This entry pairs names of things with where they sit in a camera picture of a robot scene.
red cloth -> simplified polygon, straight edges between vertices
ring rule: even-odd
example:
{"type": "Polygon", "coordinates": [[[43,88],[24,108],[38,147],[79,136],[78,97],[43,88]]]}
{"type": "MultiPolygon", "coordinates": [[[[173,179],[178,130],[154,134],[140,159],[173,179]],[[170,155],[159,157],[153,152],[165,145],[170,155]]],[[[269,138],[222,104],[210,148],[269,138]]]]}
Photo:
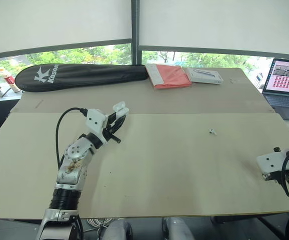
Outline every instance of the red cloth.
{"type": "Polygon", "coordinates": [[[164,84],[157,84],[156,89],[181,88],[191,85],[186,73],[180,66],[156,65],[164,84]]]}

white roller shade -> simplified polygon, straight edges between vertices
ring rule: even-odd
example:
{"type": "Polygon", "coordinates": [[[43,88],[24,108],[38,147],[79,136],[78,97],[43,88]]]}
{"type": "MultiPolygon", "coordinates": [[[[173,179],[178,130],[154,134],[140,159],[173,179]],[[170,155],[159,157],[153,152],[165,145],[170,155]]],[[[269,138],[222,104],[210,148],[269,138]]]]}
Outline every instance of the white roller shade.
{"type": "Polygon", "coordinates": [[[0,53],[129,39],[130,0],[0,0],[0,53]]]}
{"type": "Polygon", "coordinates": [[[287,0],[141,0],[141,46],[289,54],[287,0]]]}

kason logo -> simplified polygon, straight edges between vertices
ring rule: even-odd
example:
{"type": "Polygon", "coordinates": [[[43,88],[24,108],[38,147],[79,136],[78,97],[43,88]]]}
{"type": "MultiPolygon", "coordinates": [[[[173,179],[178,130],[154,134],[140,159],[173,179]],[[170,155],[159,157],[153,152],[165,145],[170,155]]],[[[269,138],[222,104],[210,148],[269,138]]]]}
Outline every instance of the kason logo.
{"type": "Polygon", "coordinates": [[[34,80],[38,80],[42,83],[47,81],[48,83],[53,84],[55,80],[55,76],[57,74],[58,67],[59,67],[59,64],[54,65],[50,76],[49,76],[50,68],[48,69],[48,71],[42,72],[41,67],[40,67],[39,70],[36,72],[38,76],[34,76],[34,80]]]}

laptop screen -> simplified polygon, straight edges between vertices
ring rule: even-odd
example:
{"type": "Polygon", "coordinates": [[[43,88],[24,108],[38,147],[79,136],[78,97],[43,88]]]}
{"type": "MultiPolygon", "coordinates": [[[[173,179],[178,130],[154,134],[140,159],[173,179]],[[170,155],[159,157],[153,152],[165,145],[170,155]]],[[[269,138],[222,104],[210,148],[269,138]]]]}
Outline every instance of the laptop screen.
{"type": "Polygon", "coordinates": [[[262,93],[289,95],[289,60],[273,59],[262,93]]]}

beige tabletop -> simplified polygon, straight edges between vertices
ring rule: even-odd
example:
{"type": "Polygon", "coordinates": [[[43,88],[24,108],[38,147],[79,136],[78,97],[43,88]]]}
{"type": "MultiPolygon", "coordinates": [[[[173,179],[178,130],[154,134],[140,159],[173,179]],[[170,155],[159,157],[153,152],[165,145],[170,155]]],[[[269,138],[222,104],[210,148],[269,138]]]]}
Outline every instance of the beige tabletop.
{"type": "MultiPolygon", "coordinates": [[[[0,218],[41,219],[49,206],[59,116],[12,113],[0,129],[0,218]]],[[[84,123],[80,113],[63,119],[61,150],[87,133],[84,123]]],[[[289,211],[289,197],[256,162],[289,148],[276,113],[130,114],[116,135],[121,144],[110,141],[88,166],[82,218],[289,211]]]]}
{"type": "Polygon", "coordinates": [[[154,89],[149,79],[76,87],[49,92],[25,92],[13,113],[63,113],[72,107],[112,112],[125,101],[131,113],[274,113],[240,68],[208,68],[222,85],[193,83],[190,87],[154,89]]]}

